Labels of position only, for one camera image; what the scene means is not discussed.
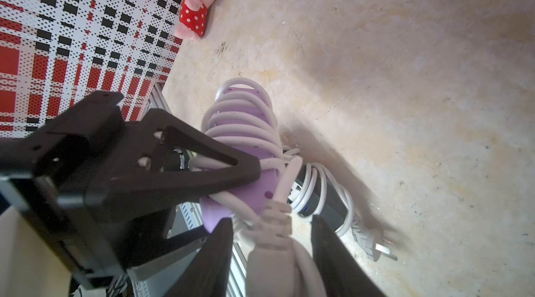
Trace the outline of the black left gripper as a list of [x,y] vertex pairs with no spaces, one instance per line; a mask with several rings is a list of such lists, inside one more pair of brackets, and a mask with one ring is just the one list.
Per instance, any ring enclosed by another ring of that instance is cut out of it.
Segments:
[[110,286],[142,263],[144,223],[226,191],[226,169],[171,171],[174,149],[224,158],[226,149],[162,109],[125,121],[123,95],[97,91],[23,139],[1,145],[1,194],[83,287]]

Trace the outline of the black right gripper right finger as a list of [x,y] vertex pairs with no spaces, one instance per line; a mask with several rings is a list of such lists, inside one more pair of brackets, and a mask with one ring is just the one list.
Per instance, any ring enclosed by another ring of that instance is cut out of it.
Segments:
[[384,296],[324,218],[312,219],[313,260],[328,296]]

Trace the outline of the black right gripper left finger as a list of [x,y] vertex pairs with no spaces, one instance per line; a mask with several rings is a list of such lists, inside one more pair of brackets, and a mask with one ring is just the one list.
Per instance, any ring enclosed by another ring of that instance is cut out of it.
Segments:
[[220,220],[167,296],[227,295],[234,229],[230,218]]

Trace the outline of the purple power strip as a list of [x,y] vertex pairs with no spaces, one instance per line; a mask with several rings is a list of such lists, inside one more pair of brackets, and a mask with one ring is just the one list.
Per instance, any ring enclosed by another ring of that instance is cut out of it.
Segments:
[[259,215],[284,171],[277,125],[273,103],[262,86],[245,79],[228,81],[201,121],[203,134],[219,142],[225,156],[199,156],[191,165],[204,172],[226,169],[234,180],[227,192]]

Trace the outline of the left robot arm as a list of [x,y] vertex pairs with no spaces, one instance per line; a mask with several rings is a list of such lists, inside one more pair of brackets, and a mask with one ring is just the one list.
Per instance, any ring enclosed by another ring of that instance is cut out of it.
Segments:
[[26,138],[1,140],[1,295],[63,296],[191,258],[204,227],[169,233],[186,202],[256,181],[257,157],[162,109],[125,121],[96,91]]

